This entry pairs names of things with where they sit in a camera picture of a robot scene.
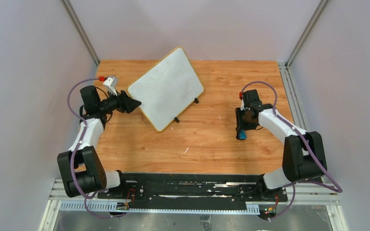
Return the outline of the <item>yellow framed whiteboard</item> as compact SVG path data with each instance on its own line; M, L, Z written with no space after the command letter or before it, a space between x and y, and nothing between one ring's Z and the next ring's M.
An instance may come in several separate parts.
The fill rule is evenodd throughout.
M204 92L186 52L176 47L127 87L140 110L162 132Z

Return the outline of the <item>blue whiteboard eraser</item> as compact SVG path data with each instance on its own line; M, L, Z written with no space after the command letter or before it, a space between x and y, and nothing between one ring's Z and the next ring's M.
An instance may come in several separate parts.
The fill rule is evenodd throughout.
M238 139L239 140L245 140L246 138L247 138L247 136L246 136L245 130L241 129L238 132Z

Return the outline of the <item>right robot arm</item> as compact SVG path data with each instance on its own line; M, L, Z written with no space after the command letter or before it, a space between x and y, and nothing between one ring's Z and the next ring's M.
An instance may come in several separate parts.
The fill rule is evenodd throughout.
M322 176L326 167L322 137L292 124L269 103L262 103L257 90L239 94L241 106L235 109L236 139L245 140L247 130L263 127L283 144L282 166L262 174L257 182L259 194L269 193L294 182Z

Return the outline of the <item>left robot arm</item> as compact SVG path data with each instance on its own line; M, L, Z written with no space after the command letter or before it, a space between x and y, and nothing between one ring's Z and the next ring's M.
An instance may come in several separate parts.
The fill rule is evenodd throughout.
M131 113L142 103L132 99L125 91L117 95L109 93L102 100L96 86L80 90L83 106L79 110L80 130L68 151L60 153L57 163L63 186L68 197L117 188L125 188L124 176L120 170L105 171L96 152L101 134L106 128L108 117L114 111Z

